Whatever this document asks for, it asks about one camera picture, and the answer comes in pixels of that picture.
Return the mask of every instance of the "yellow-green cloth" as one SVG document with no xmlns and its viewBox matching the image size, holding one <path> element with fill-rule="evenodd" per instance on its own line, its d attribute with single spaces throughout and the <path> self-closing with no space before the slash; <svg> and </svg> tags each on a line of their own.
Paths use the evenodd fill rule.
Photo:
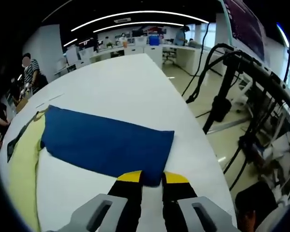
<svg viewBox="0 0 290 232">
<path fill-rule="evenodd" d="M 38 114 L 17 142 L 10 164 L 9 193 L 14 206 L 34 231 L 40 231 L 36 203 L 36 171 L 45 115 Z"/>
</svg>

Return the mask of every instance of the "black cable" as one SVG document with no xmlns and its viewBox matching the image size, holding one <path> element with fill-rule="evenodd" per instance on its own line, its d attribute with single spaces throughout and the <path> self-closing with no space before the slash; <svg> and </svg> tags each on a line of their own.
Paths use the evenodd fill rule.
<svg viewBox="0 0 290 232">
<path fill-rule="evenodd" d="M 195 118 L 199 118 L 199 117 L 201 117 L 201 116 L 203 116 L 203 115 L 206 115 L 206 114 L 208 114 L 208 113 L 210 113 L 210 112 L 211 112 L 211 110 L 209 110 L 209 111 L 207 111 L 207 112 L 205 112 L 205 113 L 203 113 L 203 114 L 200 114 L 200 115 L 196 116 Z"/>
<path fill-rule="evenodd" d="M 237 80 L 239 79 L 239 76 L 240 76 L 240 73 L 238 73 L 238 75 L 236 76 L 236 80 L 233 82 L 233 84 L 230 86 L 230 88 L 232 88 L 232 86 L 235 85 L 235 83 L 236 83 Z M 203 115 L 206 115 L 206 114 L 208 114 L 208 113 L 210 113 L 210 112 L 211 112 L 211 110 L 209 110 L 209 111 L 207 111 L 207 112 L 205 112 L 205 113 L 203 113 L 203 114 L 200 114 L 200 115 L 196 116 L 195 118 L 199 118 L 199 117 L 201 117 L 201 116 L 203 116 Z"/>
<path fill-rule="evenodd" d="M 214 67 L 216 64 L 218 64 L 219 62 L 223 61 L 224 59 L 228 58 L 228 57 L 231 57 L 233 55 L 242 55 L 243 52 L 238 50 L 238 51 L 234 51 L 234 52 L 230 52 L 230 53 L 227 53 L 221 57 L 219 57 L 218 59 L 214 60 L 213 62 L 211 62 L 210 64 L 206 65 L 205 64 L 205 68 L 203 69 L 201 75 L 200 75 L 200 78 L 199 78 L 199 81 L 198 81 L 198 85 L 196 87 L 196 89 L 194 90 L 194 92 L 189 96 L 189 98 L 186 100 L 186 103 L 191 103 L 193 102 L 199 95 L 200 93 L 200 88 L 201 88 L 201 85 L 202 85 L 202 82 L 205 78 L 205 74 L 206 72 L 211 69 L 212 67 Z"/>
<path fill-rule="evenodd" d="M 233 184 L 231 185 L 231 187 L 229 188 L 229 190 L 231 191 L 233 189 L 233 187 L 236 185 L 237 181 L 239 180 L 239 178 L 241 177 L 244 169 L 246 168 L 246 165 L 247 165 L 247 158 L 245 158 L 245 161 L 243 163 L 243 166 L 239 172 L 239 174 L 237 175 L 236 179 L 234 180 Z"/>
<path fill-rule="evenodd" d="M 287 68 L 286 68 L 286 73 L 285 73 L 285 78 L 284 82 L 287 83 L 287 78 L 288 78 L 288 73 L 289 73 L 289 67 L 290 67 L 290 49 L 288 49 L 288 63 L 287 63 Z"/>
<path fill-rule="evenodd" d="M 178 64 L 173 64 L 174 66 L 178 67 L 179 69 L 183 70 L 185 73 L 187 73 L 189 76 L 194 76 L 194 75 L 191 75 L 189 72 L 187 72 L 186 70 L 184 70 L 182 67 L 180 67 Z"/>
<path fill-rule="evenodd" d="M 265 97 L 266 97 L 266 90 L 264 89 L 263 92 L 262 92 L 262 98 L 261 98 L 262 100 L 260 101 L 260 103 L 259 103 L 257 106 L 255 106 L 254 114 L 253 114 L 254 117 L 253 117 L 252 121 L 250 122 L 247 131 L 246 131 L 245 134 L 244 134 L 244 137 L 245 137 L 245 138 L 248 138 L 248 136 L 250 135 L 250 131 L 251 131 L 253 128 L 255 128 L 255 127 L 257 126 L 257 124 L 258 124 L 258 121 L 259 121 L 259 120 L 258 120 L 258 113 L 259 113 L 259 111 L 260 111 L 260 109 L 261 109 L 261 107 L 262 107 L 262 103 L 264 102 Z M 231 160 L 230 160 L 228 166 L 227 166 L 226 169 L 223 171 L 224 174 L 225 174 L 225 173 L 228 171 L 228 169 L 231 167 L 232 163 L 234 162 L 235 158 L 237 157 L 237 155 L 239 154 L 239 152 L 240 152 L 241 150 L 242 150 L 242 146 L 239 145 L 239 146 L 237 147 L 237 150 L 236 150 L 236 152 L 234 153 L 233 157 L 231 158 Z"/>
<path fill-rule="evenodd" d="M 230 86 L 230 88 L 232 88 L 234 85 L 235 85 L 235 83 L 237 82 L 237 80 L 240 78 L 240 73 L 238 73 L 238 75 L 236 76 L 236 80 L 232 83 L 232 85 Z"/>
<path fill-rule="evenodd" d="M 209 53 L 208 53 L 208 55 L 207 55 L 207 58 L 206 58 L 206 62 L 205 62 L 205 66 L 204 66 L 203 71 L 204 71 L 204 70 L 206 69 L 206 67 L 208 66 L 209 61 L 210 61 L 210 59 L 211 59 L 213 53 L 216 51 L 217 48 L 227 48 L 227 49 L 229 49 L 229 50 L 231 50 L 231 51 L 234 50 L 231 46 L 229 46 L 229 45 L 227 45 L 227 44 L 225 44 L 225 43 L 220 43 L 220 44 L 218 43 L 217 45 L 215 45 L 215 46 L 214 46 L 214 47 L 209 51 Z"/>
<path fill-rule="evenodd" d="M 205 35 L 203 37 L 203 40 L 202 40 L 202 48 L 201 48 L 201 54 L 200 54 L 200 59 L 199 59 L 199 65 L 198 65 L 198 69 L 197 71 L 195 72 L 193 78 L 190 80 L 189 84 L 187 85 L 186 89 L 184 90 L 182 96 L 185 94 L 185 92 L 187 91 L 187 89 L 189 88 L 189 86 L 191 85 L 192 81 L 194 80 L 194 78 L 196 77 L 197 73 L 199 72 L 200 70 L 200 66 L 201 66 L 201 59 L 202 59 L 202 54 L 203 54 L 203 50 L 204 50 L 204 42 L 205 42 L 205 38 L 206 38 L 206 35 L 208 33 L 208 27 L 209 27 L 209 24 L 207 24 L 207 27 L 206 27 L 206 32 L 205 32 Z"/>
<path fill-rule="evenodd" d="M 273 110 L 275 109 L 276 104 L 277 104 L 276 101 L 273 102 L 273 103 L 271 104 L 270 109 L 267 111 L 266 115 L 265 115 L 262 119 L 260 119 L 260 122 L 257 124 L 256 129 L 255 129 L 256 132 L 257 132 L 258 130 L 261 129 L 261 126 L 262 126 L 262 125 L 266 122 L 266 120 L 269 118 L 269 116 L 271 115 L 271 113 L 272 113 Z"/>
<path fill-rule="evenodd" d="M 243 132 L 246 132 L 246 131 L 247 131 L 247 128 L 245 128 L 245 127 L 241 127 L 241 130 L 242 130 Z"/>
</svg>

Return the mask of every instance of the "wire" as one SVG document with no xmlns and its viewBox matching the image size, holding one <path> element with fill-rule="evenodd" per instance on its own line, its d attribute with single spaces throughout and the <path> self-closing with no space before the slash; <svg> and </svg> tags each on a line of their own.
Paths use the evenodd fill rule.
<svg viewBox="0 0 290 232">
<path fill-rule="evenodd" d="M 286 68 L 286 73 L 284 77 L 284 82 L 287 83 L 287 78 L 288 78 L 288 73 L 289 73 L 289 67 L 290 67 L 290 49 L 288 49 L 288 62 L 287 62 L 287 68 Z"/>
<path fill-rule="evenodd" d="M 233 84 L 230 86 L 230 88 L 232 88 L 235 85 L 235 83 L 237 82 L 237 80 L 239 79 L 239 77 L 240 77 L 240 73 L 238 73 L 238 75 L 236 76 L 236 80 L 233 82 Z"/>
<path fill-rule="evenodd" d="M 238 51 L 234 51 L 234 52 L 229 52 L 221 57 L 219 57 L 218 59 L 214 60 L 213 62 L 211 62 L 210 64 L 206 65 L 205 64 L 205 68 L 203 69 L 201 75 L 200 75 L 200 78 L 199 78 L 199 81 L 198 81 L 198 85 L 196 87 L 196 89 L 194 90 L 194 92 L 189 96 L 189 98 L 186 100 L 186 103 L 191 103 L 193 102 L 199 95 L 200 93 L 200 88 L 201 88 L 201 85 L 202 85 L 202 82 L 205 78 L 205 74 L 206 72 L 214 67 L 216 64 L 218 64 L 219 62 L 223 61 L 224 59 L 228 58 L 228 57 L 231 57 L 231 56 L 234 56 L 234 55 L 242 55 L 243 52 L 241 50 L 238 50 Z"/>
<path fill-rule="evenodd" d="M 241 127 L 241 130 L 242 130 L 243 132 L 246 132 L 247 129 L 248 129 L 248 127 Z"/>
<path fill-rule="evenodd" d="M 222 168 L 222 170 L 224 171 L 224 169 L 227 167 L 227 165 L 230 163 L 231 159 L 229 159 L 228 162 L 226 162 L 226 164 L 224 165 L 224 167 Z"/>
<path fill-rule="evenodd" d="M 238 75 L 236 76 L 236 80 L 235 80 L 234 83 L 230 86 L 230 88 L 232 88 L 232 86 L 235 85 L 235 83 L 236 83 L 237 80 L 239 79 L 239 75 L 240 75 L 240 73 L 238 73 Z M 207 111 L 207 112 L 205 112 L 205 113 L 203 113 L 203 114 L 200 114 L 200 115 L 196 116 L 195 118 L 199 118 L 199 117 L 201 117 L 201 116 L 203 116 L 203 115 L 206 115 L 206 114 L 210 113 L 211 111 L 212 111 L 212 110 L 209 110 L 209 111 Z"/>
<path fill-rule="evenodd" d="M 243 166 L 239 172 L 239 174 L 237 175 L 236 179 L 234 180 L 233 184 L 231 185 L 231 187 L 229 188 L 229 190 L 231 191 L 233 189 L 233 187 L 236 185 L 237 181 L 239 180 L 239 178 L 241 177 L 244 169 L 246 168 L 246 165 L 247 165 L 247 158 L 245 158 L 245 161 L 243 163 Z"/>
<path fill-rule="evenodd" d="M 204 42 L 205 42 L 206 35 L 207 35 L 207 33 L 208 33 L 209 24 L 210 24 L 210 23 L 207 24 L 206 32 L 205 32 L 205 35 L 204 35 L 203 40 L 202 40 L 202 48 L 201 48 L 201 55 L 200 55 L 200 59 L 199 59 L 198 69 L 197 69 L 197 71 L 195 72 L 193 78 L 190 80 L 190 82 L 189 82 L 189 84 L 187 85 L 186 89 L 184 90 L 182 96 L 185 94 L 185 92 L 187 91 L 187 89 L 189 88 L 189 86 L 191 85 L 192 81 L 194 80 L 194 78 L 196 77 L 197 73 L 198 73 L 199 70 L 200 70 L 201 59 L 202 59 L 202 54 L 203 54 L 203 50 L 204 50 Z"/>
<path fill-rule="evenodd" d="M 254 117 L 252 118 L 252 121 L 250 122 L 249 124 L 249 127 L 247 129 L 247 131 L 245 132 L 244 134 L 244 138 L 248 138 L 249 137 L 249 134 L 251 134 L 251 131 L 253 131 L 253 129 L 258 125 L 258 114 L 260 113 L 260 110 L 261 110 L 261 107 L 263 105 L 263 102 L 264 102 L 264 99 L 265 99 L 265 96 L 266 96 L 266 90 L 264 89 L 263 92 L 262 92 L 262 96 L 261 96 L 261 101 L 258 102 L 259 104 L 255 106 L 254 108 Z M 239 145 L 237 147 L 237 150 L 236 152 L 234 153 L 233 157 L 231 158 L 228 166 L 226 167 L 226 169 L 223 171 L 223 173 L 225 174 L 228 169 L 231 167 L 232 163 L 234 162 L 234 160 L 236 159 L 237 155 L 239 154 L 239 152 L 242 150 L 242 146 Z"/>
<path fill-rule="evenodd" d="M 196 116 L 195 118 L 199 118 L 199 117 L 201 117 L 201 116 L 203 116 L 203 115 L 206 115 L 206 114 L 208 114 L 208 113 L 210 113 L 210 112 L 211 112 L 211 110 L 209 110 L 209 111 L 207 111 L 207 112 L 205 112 L 205 113 L 203 113 L 203 114 L 200 114 L 200 115 Z"/>
</svg>

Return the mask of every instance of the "window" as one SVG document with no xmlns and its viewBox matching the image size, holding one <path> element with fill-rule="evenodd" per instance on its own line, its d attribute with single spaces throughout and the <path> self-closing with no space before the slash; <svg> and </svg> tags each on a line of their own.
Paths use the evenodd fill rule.
<svg viewBox="0 0 290 232">
<path fill-rule="evenodd" d="M 187 25 L 190 29 L 190 31 L 185 32 L 186 40 L 189 41 L 190 39 L 195 38 L 195 24 L 189 24 Z"/>
<path fill-rule="evenodd" d="M 203 37 L 206 33 L 207 23 L 201 24 L 201 34 L 200 34 L 200 41 L 202 43 Z M 216 23 L 210 23 L 208 27 L 208 33 L 206 35 L 204 46 L 212 48 L 215 46 L 215 36 L 216 36 Z"/>
</svg>

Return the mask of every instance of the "white cabinet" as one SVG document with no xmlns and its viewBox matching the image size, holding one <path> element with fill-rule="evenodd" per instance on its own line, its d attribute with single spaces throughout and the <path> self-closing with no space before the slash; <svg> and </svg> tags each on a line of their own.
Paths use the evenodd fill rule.
<svg viewBox="0 0 290 232">
<path fill-rule="evenodd" d="M 93 55 L 97 52 L 93 51 L 93 47 L 89 47 L 89 48 L 86 48 L 86 49 L 79 51 L 78 53 L 81 57 L 81 60 L 86 60 L 86 59 L 90 59 L 91 57 L 93 57 Z"/>
<path fill-rule="evenodd" d="M 144 53 L 162 69 L 162 46 L 145 46 Z"/>
<path fill-rule="evenodd" d="M 82 68 L 86 65 L 90 64 L 90 60 L 89 59 L 83 59 L 83 60 L 79 60 L 78 62 L 75 63 L 76 69 Z"/>
<path fill-rule="evenodd" d="M 142 46 L 130 46 L 125 48 L 125 56 L 126 55 L 133 55 L 133 54 L 140 54 L 143 53 Z"/>
<path fill-rule="evenodd" d="M 72 45 L 66 51 L 66 57 L 69 65 L 75 64 L 77 61 L 79 61 L 78 50 L 78 47 Z"/>
</svg>

